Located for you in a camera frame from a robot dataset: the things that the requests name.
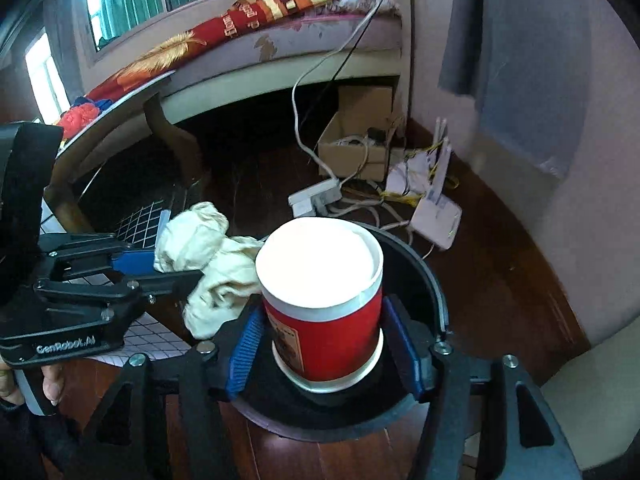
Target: white power plug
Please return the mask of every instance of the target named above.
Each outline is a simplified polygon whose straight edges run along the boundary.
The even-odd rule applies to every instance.
[[[337,178],[329,178],[289,195],[289,205],[294,218],[316,216],[316,213],[325,216],[326,206],[341,199],[340,181]]]

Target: cream fabric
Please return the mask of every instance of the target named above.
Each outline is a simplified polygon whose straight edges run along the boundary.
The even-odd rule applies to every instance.
[[[201,202],[171,220],[156,243],[156,270],[204,273],[183,313],[196,339],[212,337],[225,321],[240,315],[251,294],[260,291],[255,257],[262,242],[229,238],[228,227],[226,217],[211,202]]]

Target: red cup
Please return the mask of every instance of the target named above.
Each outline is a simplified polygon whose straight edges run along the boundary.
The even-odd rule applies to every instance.
[[[343,390],[380,358],[383,255],[365,228],[299,218],[277,229],[256,259],[274,328],[274,358],[298,386]]]

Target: human hand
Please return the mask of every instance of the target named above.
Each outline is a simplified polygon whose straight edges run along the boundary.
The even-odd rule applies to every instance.
[[[44,380],[42,391],[47,399],[55,406],[60,402],[65,386],[65,376],[62,364],[42,367]],[[11,368],[0,357],[0,399],[20,406],[24,404],[24,396],[14,381]]]

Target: blanket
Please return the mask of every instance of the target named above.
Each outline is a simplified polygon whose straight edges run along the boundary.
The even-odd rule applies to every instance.
[[[87,94],[89,99],[117,101],[151,79],[175,70],[207,50],[233,38],[265,28],[286,17],[322,6],[331,0],[239,1],[222,16],[169,38]]]

